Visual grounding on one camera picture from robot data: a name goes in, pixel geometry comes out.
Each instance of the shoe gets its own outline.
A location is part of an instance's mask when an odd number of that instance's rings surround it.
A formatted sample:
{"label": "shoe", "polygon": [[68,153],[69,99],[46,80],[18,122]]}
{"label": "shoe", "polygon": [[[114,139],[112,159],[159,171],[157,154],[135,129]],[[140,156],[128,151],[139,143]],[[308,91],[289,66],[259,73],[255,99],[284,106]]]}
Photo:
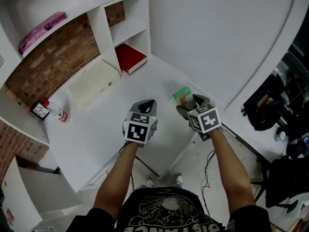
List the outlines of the shoe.
{"label": "shoe", "polygon": [[177,175],[176,175],[174,185],[175,185],[175,184],[180,185],[180,186],[183,186],[183,176],[182,176],[182,174],[177,174]]}
{"label": "shoe", "polygon": [[155,188],[155,182],[153,181],[153,179],[148,178],[148,180],[146,182],[146,187],[148,187],[148,188]]}

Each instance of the black t-shirt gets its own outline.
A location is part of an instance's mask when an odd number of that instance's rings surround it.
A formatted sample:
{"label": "black t-shirt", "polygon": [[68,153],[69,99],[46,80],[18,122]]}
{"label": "black t-shirt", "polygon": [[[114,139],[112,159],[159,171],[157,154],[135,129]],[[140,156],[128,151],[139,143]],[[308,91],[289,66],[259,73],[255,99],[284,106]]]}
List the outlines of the black t-shirt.
{"label": "black t-shirt", "polygon": [[[76,216],[67,232],[112,231],[115,220],[104,210],[93,208]],[[198,197],[181,188],[144,188],[134,191],[118,216],[120,232],[270,232],[265,209],[246,206],[235,211],[227,229],[205,215]]]}

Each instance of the white shelving unit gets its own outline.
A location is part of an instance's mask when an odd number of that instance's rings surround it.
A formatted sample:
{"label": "white shelving unit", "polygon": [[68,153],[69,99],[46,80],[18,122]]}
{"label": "white shelving unit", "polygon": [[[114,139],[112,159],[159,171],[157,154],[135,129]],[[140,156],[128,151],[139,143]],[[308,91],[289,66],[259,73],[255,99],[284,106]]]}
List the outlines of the white shelving unit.
{"label": "white shelving unit", "polygon": [[[121,74],[114,47],[124,41],[143,53],[150,49],[148,0],[123,0],[127,20],[109,29],[105,7],[122,0],[0,0],[0,87],[21,61],[44,39],[63,25],[87,13],[101,53],[101,59]],[[56,12],[66,12],[68,18],[43,35],[23,55],[18,52],[20,41],[38,24]],[[49,145],[40,121],[20,106],[0,95],[0,119],[21,133]]]}

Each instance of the black and white marker cube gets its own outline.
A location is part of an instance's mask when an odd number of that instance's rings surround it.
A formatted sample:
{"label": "black and white marker cube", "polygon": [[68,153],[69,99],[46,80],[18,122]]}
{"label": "black and white marker cube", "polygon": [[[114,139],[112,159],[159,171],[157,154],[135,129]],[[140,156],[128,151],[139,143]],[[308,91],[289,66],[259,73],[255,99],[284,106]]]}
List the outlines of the black and white marker cube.
{"label": "black and white marker cube", "polygon": [[157,123],[154,116],[129,111],[126,117],[125,139],[145,144],[154,134]]}
{"label": "black and white marker cube", "polygon": [[188,112],[188,117],[192,127],[201,133],[221,126],[218,109],[212,102]]}

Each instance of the forearm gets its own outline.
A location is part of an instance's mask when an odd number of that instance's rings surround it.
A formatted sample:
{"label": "forearm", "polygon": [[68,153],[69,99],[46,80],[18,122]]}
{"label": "forearm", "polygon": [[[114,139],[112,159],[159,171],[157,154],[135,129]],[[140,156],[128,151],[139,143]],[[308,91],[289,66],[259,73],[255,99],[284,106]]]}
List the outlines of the forearm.
{"label": "forearm", "polygon": [[218,129],[209,135],[217,154],[221,181],[229,201],[230,211],[255,204],[249,176],[227,139]]}
{"label": "forearm", "polygon": [[96,196],[94,207],[104,209],[115,220],[127,194],[138,146],[138,143],[130,143],[122,149],[117,162],[102,183]]}

